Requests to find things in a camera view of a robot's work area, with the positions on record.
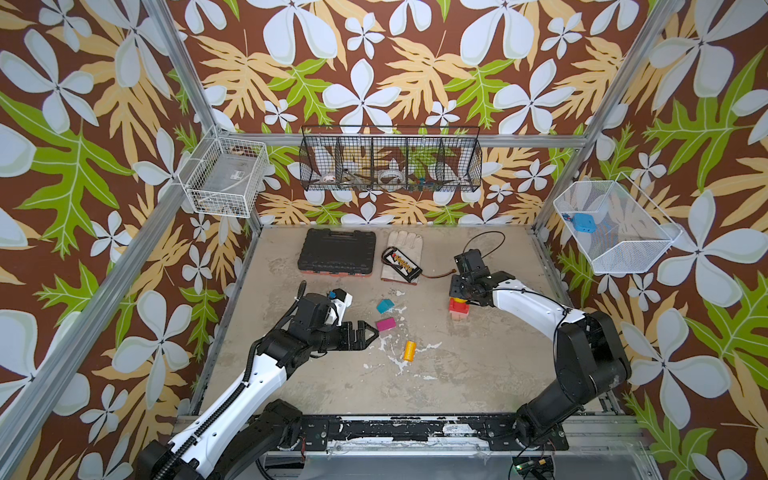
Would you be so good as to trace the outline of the red arch wood block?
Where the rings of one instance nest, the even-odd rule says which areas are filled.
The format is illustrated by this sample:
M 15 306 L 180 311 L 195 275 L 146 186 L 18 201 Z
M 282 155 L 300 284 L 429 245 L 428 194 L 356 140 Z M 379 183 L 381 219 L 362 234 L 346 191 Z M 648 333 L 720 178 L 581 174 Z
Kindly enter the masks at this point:
M 455 303 L 454 301 L 449 301 L 449 313 L 458 314 L 458 315 L 468 315 L 470 311 L 470 305 L 469 304 L 461 304 L 461 303 Z

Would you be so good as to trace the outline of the orange cylinder wood block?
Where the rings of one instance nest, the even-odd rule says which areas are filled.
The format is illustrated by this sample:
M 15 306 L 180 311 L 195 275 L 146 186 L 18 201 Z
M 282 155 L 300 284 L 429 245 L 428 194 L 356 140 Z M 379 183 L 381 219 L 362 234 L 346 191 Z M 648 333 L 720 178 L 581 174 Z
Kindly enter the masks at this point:
M 413 341 L 407 341 L 405 350 L 403 353 L 403 359 L 407 362 L 412 362 L 415 358 L 417 344 Z

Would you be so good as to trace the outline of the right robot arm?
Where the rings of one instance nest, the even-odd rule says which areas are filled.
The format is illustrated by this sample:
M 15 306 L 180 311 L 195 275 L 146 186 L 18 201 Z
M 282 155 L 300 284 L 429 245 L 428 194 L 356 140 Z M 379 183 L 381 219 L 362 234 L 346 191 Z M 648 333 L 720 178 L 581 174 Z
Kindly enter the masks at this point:
M 555 380 L 515 413 L 513 436 L 522 447 L 545 444 L 581 407 L 630 379 L 630 361 L 610 316 L 568 307 L 507 272 L 491 272 L 477 249 L 454 261 L 452 298 L 510 313 L 552 341 Z

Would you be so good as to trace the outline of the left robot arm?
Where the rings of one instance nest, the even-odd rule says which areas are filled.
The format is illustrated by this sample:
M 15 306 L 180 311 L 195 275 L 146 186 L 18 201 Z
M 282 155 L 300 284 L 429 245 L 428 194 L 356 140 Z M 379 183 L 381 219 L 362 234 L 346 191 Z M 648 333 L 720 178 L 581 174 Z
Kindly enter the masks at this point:
M 289 309 L 248 350 L 242 374 L 205 412 L 168 443 L 138 455 L 138 479 L 234 479 L 278 446 L 300 442 L 302 413 L 271 401 L 295 371 L 329 352 L 364 351 L 379 336 L 365 321 L 344 320 L 353 297 L 299 291 Z

